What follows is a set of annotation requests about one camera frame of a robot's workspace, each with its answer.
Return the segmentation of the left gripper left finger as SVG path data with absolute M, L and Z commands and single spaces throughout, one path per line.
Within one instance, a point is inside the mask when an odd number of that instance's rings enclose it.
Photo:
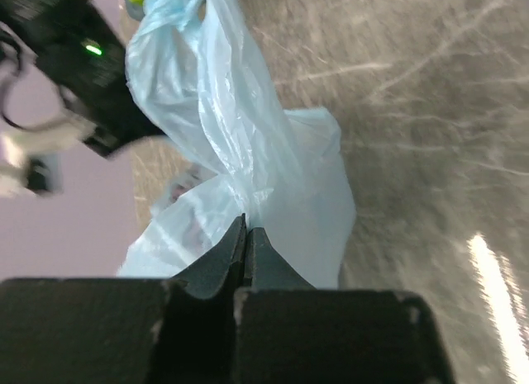
M 233 265 L 244 261 L 247 228 L 245 215 L 236 217 L 220 241 L 182 272 L 171 277 L 171 284 L 180 286 L 198 299 L 214 297 L 228 282 Z

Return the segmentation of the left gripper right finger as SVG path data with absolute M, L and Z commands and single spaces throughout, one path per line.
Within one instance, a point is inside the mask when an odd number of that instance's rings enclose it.
M 256 292 L 315 290 L 275 250 L 263 228 L 254 228 L 248 234 L 243 288 Z

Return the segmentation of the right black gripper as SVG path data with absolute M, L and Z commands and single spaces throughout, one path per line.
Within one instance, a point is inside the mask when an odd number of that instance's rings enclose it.
M 162 136 L 126 85 L 125 47 L 90 0 L 1 0 L 1 21 L 36 55 L 36 67 L 75 96 L 94 129 L 82 142 L 102 157 Z

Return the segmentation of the light blue plastic bag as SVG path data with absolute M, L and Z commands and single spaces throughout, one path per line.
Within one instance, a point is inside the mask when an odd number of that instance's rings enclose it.
M 337 288 L 355 221 L 341 129 L 323 107 L 282 108 L 237 0 L 144 0 L 126 76 L 136 105 L 212 177 L 154 209 L 118 275 L 180 273 L 244 216 L 311 285 Z

